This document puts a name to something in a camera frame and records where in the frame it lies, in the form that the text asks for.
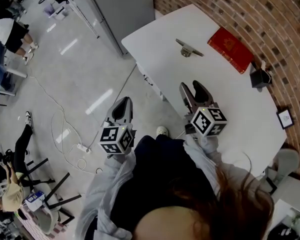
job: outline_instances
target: black pants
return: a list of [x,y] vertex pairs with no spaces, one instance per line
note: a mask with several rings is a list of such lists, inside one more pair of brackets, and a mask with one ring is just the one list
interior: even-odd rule
[[23,133],[15,143],[14,155],[11,157],[11,161],[13,161],[16,173],[27,174],[28,172],[25,164],[25,155],[32,133],[30,125],[26,124]]
[[156,168],[158,177],[159,175],[170,177],[175,172],[183,171],[184,167],[190,166],[189,164],[193,164],[185,152],[184,140],[171,139],[163,134],[158,135],[156,139],[148,135],[144,136],[134,153],[136,158],[134,176],[153,176],[153,169]]

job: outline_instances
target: power strip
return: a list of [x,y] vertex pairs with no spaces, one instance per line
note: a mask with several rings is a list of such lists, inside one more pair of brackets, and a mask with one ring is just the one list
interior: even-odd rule
[[80,143],[78,143],[77,148],[79,150],[83,151],[86,154],[90,154],[91,153],[91,149],[90,148],[87,148],[86,146],[81,145]]

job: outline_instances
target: brick wall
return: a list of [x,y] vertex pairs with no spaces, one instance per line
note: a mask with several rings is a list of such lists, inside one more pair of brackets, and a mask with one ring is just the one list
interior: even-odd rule
[[269,91],[290,108],[295,125],[287,143],[300,153],[300,0],[154,0],[162,14],[195,4],[239,38],[273,72]]

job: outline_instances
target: box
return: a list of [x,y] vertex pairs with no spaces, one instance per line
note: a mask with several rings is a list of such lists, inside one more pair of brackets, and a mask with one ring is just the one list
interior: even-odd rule
[[98,144],[107,154],[124,155],[133,139],[127,125],[108,126],[102,128]]
[[247,70],[254,59],[251,51],[223,27],[210,38],[208,44],[226,58],[240,74]]
[[31,211],[35,212],[44,204],[45,198],[46,198],[45,193],[38,191],[37,193],[33,193],[29,195],[25,199],[25,204],[26,206],[28,206],[28,208]]
[[263,88],[272,84],[271,76],[262,69],[250,74],[252,88]]
[[217,107],[198,107],[191,124],[203,137],[218,136],[227,125],[227,119]]

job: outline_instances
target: white sneaker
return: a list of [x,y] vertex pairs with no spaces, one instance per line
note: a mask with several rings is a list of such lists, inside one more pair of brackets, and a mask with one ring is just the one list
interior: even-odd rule
[[32,115],[29,111],[25,112],[25,124],[30,126],[31,129],[33,127],[32,125]]
[[30,50],[28,51],[28,53],[33,53],[38,48],[39,48],[39,45],[37,43],[35,43],[35,47],[31,47]]
[[24,64],[28,65],[28,63],[31,61],[33,58],[34,54],[32,52],[28,53],[27,56],[24,56],[22,59],[24,60]]
[[156,136],[158,135],[165,135],[165,136],[169,136],[169,131],[166,127],[164,126],[159,126],[157,129],[156,129]]

